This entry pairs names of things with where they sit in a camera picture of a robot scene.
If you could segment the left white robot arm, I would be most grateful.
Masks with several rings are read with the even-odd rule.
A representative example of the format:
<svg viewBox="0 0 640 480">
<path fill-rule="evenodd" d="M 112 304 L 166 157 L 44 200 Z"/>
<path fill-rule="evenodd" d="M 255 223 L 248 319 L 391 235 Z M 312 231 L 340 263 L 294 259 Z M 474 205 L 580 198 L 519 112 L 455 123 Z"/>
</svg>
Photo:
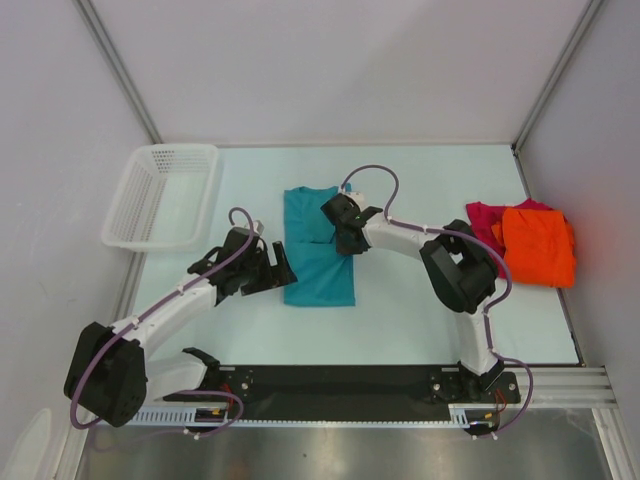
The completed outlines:
<svg viewBox="0 0 640 480">
<path fill-rule="evenodd" d="M 231 228 L 222 245 L 194 262 L 178 285 L 146 311 L 109 326 L 93 322 L 78 339 L 63 392 L 70 420 L 84 408 L 114 427 L 166 396 L 207 400 L 221 387 L 218 361 L 197 348 L 165 360 L 154 353 L 187 323 L 241 294 L 248 296 L 295 283 L 282 242 L 267 244 L 257 229 Z"/>
</svg>

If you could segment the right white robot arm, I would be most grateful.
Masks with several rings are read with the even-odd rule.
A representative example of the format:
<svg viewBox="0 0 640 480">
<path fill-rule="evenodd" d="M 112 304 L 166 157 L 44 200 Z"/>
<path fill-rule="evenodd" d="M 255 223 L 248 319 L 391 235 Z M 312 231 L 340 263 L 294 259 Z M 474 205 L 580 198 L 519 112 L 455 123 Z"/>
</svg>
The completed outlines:
<svg viewBox="0 0 640 480">
<path fill-rule="evenodd" d="M 463 393 L 473 401 L 493 394 L 504 370 L 488 333 L 487 307 L 498 268 L 470 226 L 461 220 L 442 229 L 403 223 L 379 207 L 366 206 L 359 193 L 339 193 L 321 211 L 335 228 L 339 254 L 359 255 L 375 248 L 422 262 L 437 299 L 455 315 Z"/>
</svg>

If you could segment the teal t shirt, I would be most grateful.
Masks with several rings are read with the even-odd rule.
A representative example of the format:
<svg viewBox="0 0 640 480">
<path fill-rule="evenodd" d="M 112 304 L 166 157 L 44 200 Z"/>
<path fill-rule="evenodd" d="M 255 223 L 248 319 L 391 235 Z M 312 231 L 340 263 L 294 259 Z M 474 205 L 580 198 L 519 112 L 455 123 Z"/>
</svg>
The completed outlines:
<svg viewBox="0 0 640 480">
<path fill-rule="evenodd" d="M 289 306 L 356 305 L 353 258 L 337 252 L 335 228 L 321 210 L 338 193 L 337 186 L 301 186 L 284 192 L 285 252 L 297 277 L 284 290 Z"/>
</svg>

